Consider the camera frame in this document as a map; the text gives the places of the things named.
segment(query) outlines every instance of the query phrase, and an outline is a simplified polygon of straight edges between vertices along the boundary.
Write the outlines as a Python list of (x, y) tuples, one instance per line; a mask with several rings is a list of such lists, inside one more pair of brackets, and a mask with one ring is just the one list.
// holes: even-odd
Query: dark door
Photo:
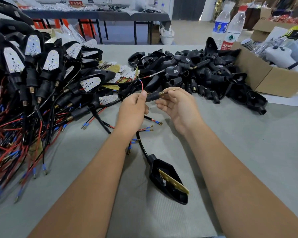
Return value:
[(174, 0), (172, 19), (198, 21), (204, 4), (205, 0)]

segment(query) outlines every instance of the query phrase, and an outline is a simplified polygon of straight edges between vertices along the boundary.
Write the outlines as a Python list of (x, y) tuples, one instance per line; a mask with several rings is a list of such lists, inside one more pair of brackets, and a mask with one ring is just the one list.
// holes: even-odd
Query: person's left hand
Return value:
[(148, 114), (146, 105), (147, 92), (132, 94), (123, 100), (118, 112), (115, 131), (131, 140), (144, 121), (144, 114)]

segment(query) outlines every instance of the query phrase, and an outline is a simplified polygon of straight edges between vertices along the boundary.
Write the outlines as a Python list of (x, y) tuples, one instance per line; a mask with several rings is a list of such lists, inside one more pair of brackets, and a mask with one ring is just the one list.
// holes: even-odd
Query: red bottle cap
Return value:
[(243, 6), (240, 6), (240, 7), (238, 8), (238, 11), (246, 12), (247, 8), (248, 8), (247, 5), (243, 5)]

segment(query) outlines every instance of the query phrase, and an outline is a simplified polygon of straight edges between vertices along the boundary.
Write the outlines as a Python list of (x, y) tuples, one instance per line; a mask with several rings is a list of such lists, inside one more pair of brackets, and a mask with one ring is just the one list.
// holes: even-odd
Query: floor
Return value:
[[(107, 21), (108, 40), (106, 39), (103, 22), (100, 30), (104, 44), (130, 44), (134, 45), (133, 22)], [(212, 35), (213, 22), (172, 20), (172, 29), (175, 32), (173, 45), (204, 45), (207, 38)], [(238, 41), (249, 38), (252, 31), (243, 30)], [(147, 45), (147, 25), (137, 25), (137, 44)]]

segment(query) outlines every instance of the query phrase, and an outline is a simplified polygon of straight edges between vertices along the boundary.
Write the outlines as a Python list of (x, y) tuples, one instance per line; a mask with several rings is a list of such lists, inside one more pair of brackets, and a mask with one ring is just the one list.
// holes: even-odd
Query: black table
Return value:
[(86, 40), (82, 24), (90, 24), (91, 30), (92, 24), (97, 24), (99, 33), (100, 44), (103, 44), (102, 36), (100, 33), (99, 21), (104, 21), (104, 27), (106, 32), (106, 38), (108, 40), (106, 21), (133, 21), (134, 22), (134, 34), (135, 45), (137, 44), (137, 24), (148, 25), (148, 32), (150, 32), (150, 41), (152, 43), (152, 23), (154, 21), (161, 22), (166, 30), (169, 30), (171, 26), (171, 20), (167, 13), (144, 13), (139, 12), (133, 15), (129, 15), (126, 12), (104, 12), (104, 11), (57, 11), (57, 10), (23, 10), (23, 12), (35, 21), (42, 23), (44, 28), (47, 28), (44, 22), (46, 20), (48, 28), (51, 28), (48, 19), (59, 19), (63, 24), (62, 19), (78, 19), (78, 24), (82, 32), (83, 38)]

